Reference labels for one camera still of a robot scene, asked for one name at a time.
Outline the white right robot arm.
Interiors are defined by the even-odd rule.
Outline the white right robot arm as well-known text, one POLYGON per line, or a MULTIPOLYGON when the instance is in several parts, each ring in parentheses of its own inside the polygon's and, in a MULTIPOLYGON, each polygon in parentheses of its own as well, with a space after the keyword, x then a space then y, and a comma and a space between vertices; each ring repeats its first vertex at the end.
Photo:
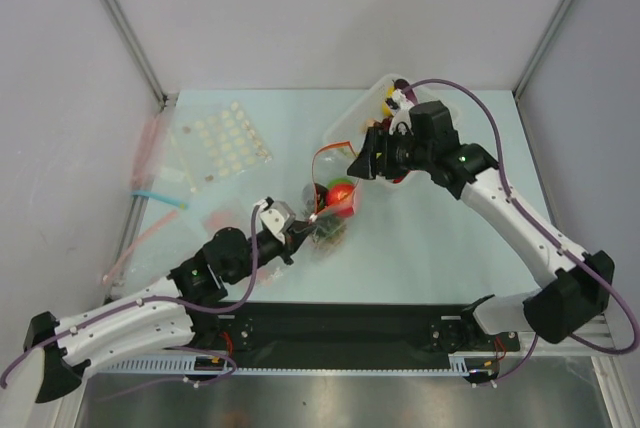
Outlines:
POLYGON ((480 215, 529 269, 539 289, 488 297, 461 324, 463 341, 484 349, 498 332, 530 328, 558 344, 603 313, 611 297, 614 262, 604 251, 587 252, 556 230, 519 196, 502 165, 478 144, 463 144, 453 128, 370 126, 347 172, 353 177, 394 180, 423 171, 455 199, 480 215))

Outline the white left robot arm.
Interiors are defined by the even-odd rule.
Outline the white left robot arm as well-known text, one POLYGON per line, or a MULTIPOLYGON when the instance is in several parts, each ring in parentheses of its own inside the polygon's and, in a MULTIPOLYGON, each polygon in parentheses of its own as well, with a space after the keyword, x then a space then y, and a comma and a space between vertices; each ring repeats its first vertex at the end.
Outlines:
POLYGON ((67 318, 45 311, 34 316, 24 350, 44 352, 38 404, 75 391, 97 371, 155 349, 206 349, 220 336, 218 318, 242 307, 258 270, 279 258, 292 264, 315 225, 294 220, 270 230, 252 223, 251 233, 223 228, 159 281, 97 309, 67 318))

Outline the orange toy pineapple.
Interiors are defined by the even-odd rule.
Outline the orange toy pineapple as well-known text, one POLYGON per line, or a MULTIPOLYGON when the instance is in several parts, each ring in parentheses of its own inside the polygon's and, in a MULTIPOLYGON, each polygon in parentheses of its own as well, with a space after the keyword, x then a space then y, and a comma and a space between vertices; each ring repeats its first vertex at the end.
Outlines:
POLYGON ((347 223, 337 216, 318 218, 311 234, 312 246, 317 251, 330 252, 336 249, 344 239, 347 223))

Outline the green toy melon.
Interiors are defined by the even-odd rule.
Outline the green toy melon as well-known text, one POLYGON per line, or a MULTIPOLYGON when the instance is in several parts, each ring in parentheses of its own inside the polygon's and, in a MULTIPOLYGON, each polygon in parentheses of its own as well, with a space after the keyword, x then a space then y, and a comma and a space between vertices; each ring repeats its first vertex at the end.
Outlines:
POLYGON ((329 181, 329 183, 327 184, 327 188, 331 190, 333 189, 334 186, 341 185, 341 184, 353 185, 353 182, 346 177, 335 178, 329 181))

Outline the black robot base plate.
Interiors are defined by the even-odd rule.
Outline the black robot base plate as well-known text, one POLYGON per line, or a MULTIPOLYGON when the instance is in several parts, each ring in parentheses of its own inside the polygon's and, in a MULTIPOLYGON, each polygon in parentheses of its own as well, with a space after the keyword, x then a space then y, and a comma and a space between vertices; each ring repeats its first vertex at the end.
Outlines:
POLYGON ((236 353, 303 352, 402 357, 446 353, 501 358, 520 349, 514 331, 484 333, 463 305, 249 302, 227 315, 201 315, 193 346, 236 353))

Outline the red toy apple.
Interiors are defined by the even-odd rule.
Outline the red toy apple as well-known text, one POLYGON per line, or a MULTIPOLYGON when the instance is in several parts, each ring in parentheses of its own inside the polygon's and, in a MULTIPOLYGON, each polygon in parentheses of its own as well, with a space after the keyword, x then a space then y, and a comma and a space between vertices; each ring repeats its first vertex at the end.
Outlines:
POLYGON ((358 185, 341 184, 327 191, 325 210, 330 215, 340 218, 351 218, 357 210, 358 185))

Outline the clear red-zipper zip bag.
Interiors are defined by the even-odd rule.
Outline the clear red-zipper zip bag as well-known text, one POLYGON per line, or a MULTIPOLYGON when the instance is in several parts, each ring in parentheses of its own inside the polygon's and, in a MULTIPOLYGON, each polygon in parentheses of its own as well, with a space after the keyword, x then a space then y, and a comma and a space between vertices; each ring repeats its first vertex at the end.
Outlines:
MULTIPOLYGON (((326 194, 328 191, 327 184, 329 183, 329 181, 335 178, 340 178, 340 177, 349 178, 353 183, 358 185, 357 194, 359 196, 359 180, 357 178, 347 175, 347 168, 356 159, 356 157, 357 157, 357 152, 354 150, 354 148, 351 146, 351 144, 348 141, 327 144, 322 146, 320 149, 316 151, 311 161, 311 168, 310 168, 311 176, 310 176, 309 182, 307 183, 307 184, 313 183, 315 186, 315 192, 316 192, 315 209, 313 211, 305 210, 302 203, 301 216, 304 219, 312 220, 315 222, 318 218, 335 216, 335 215, 330 215, 325 210, 326 194)), ((347 237, 350 224, 352 223, 352 220, 355 217, 355 215, 352 216, 351 218, 346 218, 346 219, 342 218, 347 223, 347 231, 345 233, 344 239, 341 242, 341 244, 345 241, 347 237)), ((333 253, 335 253, 340 247, 339 245, 336 249, 330 252, 317 251, 312 246, 311 235, 309 236, 308 241, 306 242, 306 245, 309 246, 308 250, 310 252, 310 256, 315 259, 326 258, 332 255, 333 253)))

